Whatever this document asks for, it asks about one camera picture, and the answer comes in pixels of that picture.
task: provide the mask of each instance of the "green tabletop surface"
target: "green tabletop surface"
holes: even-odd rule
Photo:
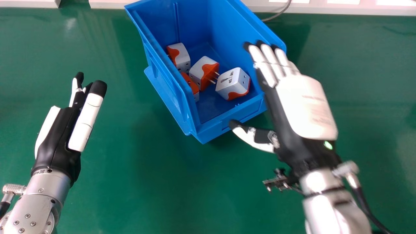
[[[397,234],[415,233],[416,17],[284,14],[267,25],[322,83],[337,151],[359,165],[373,212]],[[0,185],[28,183],[46,114],[68,105],[83,71],[108,92],[60,234],[305,233],[302,196],[262,184],[284,164],[231,132],[205,145],[185,136],[146,67],[124,10],[0,9]],[[248,124],[271,127],[267,112]]]

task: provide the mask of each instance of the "robotic hand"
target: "robotic hand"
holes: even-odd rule
[[[288,175],[263,181],[268,191],[293,189],[303,194],[308,234],[370,234],[366,216],[382,231],[391,232],[371,213],[353,162],[342,163],[335,152],[338,130],[322,85],[302,75],[283,50],[264,42],[245,44],[257,80],[265,93],[273,130],[256,129],[231,120],[230,128],[256,149],[276,154],[291,168]],[[345,189],[346,178],[361,209]]]
[[[35,144],[35,164],[26,186],[6,184],[0,204],[0,234],[50,234],[57,226],[69,189],[81,171],[88,142],[107,84],[97,80],[82,88],[84,74],[72,81],[69,107],[53,106]],[[15,195],[21,196],[7,213]]]

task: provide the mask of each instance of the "gray cable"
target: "gray cable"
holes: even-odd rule
[[[292,3],[292,0],[287,0],[287,4],[286,4],[286,6],[285,6],[285,8],[283,10],[281,10],[280,12],[278,12],[277,14],[275,14],[274,16],[271,16],[269,18],[262,19],[261,21],[267,22],[267,21],[272,20],[272,19],[278,17],[279,15],[283,14],[283,12],[285,12],[289,8],[289,6],[290,6],[291,3]]]

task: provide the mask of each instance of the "blue plastic bin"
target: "blue plastic bin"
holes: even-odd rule
[[[245,122],[266,110],[243,44],[263,40],[283,50],[286,45],[239,0],[142,0],[125,8],[143,40],[149,63],[144,73],[186,135],[205,144],[230,130],[231,119]],[[220,73],[241,67],[252,78],[249,93],[226,101],[211,85],[195,103],[166,53],[166,46],[178,42],[186,46],[191,65],[206,55],[220,63]]]

